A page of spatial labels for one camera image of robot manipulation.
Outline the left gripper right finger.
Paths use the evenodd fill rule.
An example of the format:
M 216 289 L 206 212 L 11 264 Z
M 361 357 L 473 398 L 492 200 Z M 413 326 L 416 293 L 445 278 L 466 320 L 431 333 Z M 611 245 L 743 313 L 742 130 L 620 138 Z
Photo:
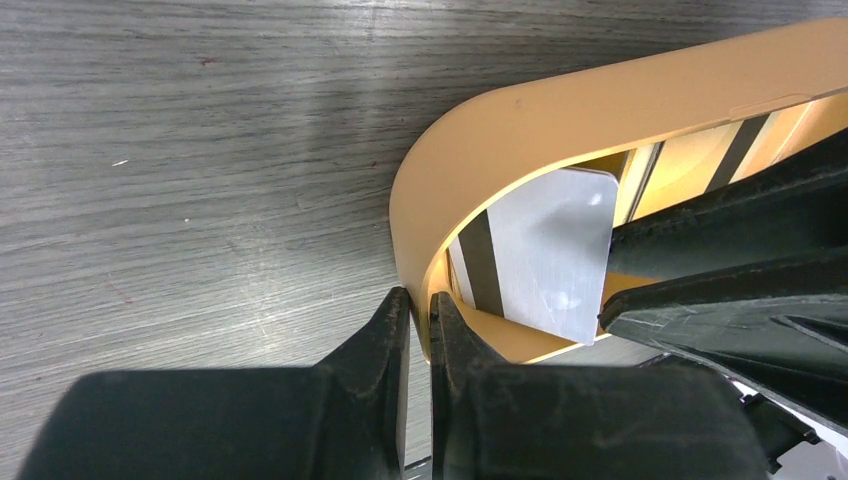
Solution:
M 691 367 L 520 365 L 430 301 L 437 479 L 763 479 L 734 388 Z

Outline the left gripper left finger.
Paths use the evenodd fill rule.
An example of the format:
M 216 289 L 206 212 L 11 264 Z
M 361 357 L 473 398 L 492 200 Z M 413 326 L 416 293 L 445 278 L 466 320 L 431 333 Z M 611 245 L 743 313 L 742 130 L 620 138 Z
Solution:
M 23 479 L 399 479 L 411 301 L 309 367 L 125 370 L 64 394 Z

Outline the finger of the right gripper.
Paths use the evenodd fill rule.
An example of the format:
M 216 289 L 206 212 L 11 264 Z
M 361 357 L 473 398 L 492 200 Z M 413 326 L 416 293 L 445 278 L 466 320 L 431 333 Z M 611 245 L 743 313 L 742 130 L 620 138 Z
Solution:
M 599 322 L 847 433 L 844 248 L 623 290 Z
M 847 244 L 847 132 L 614 229 L 611 273 L 672 279 Z

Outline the yellow oval tray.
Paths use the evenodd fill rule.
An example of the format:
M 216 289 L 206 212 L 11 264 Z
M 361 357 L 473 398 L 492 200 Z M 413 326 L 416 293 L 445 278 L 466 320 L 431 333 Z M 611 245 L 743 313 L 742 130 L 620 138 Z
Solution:
M 450 287 L 449 244 L 506 193 L 587 161 L 622 173 L 637 147 L 800 105 L 810 110 L 776 162 L 844 122 L 845 18 L 501 88 L 450 110 L 414 143 L 390 196 L 398 276 L 423 351 L 430 298 Z

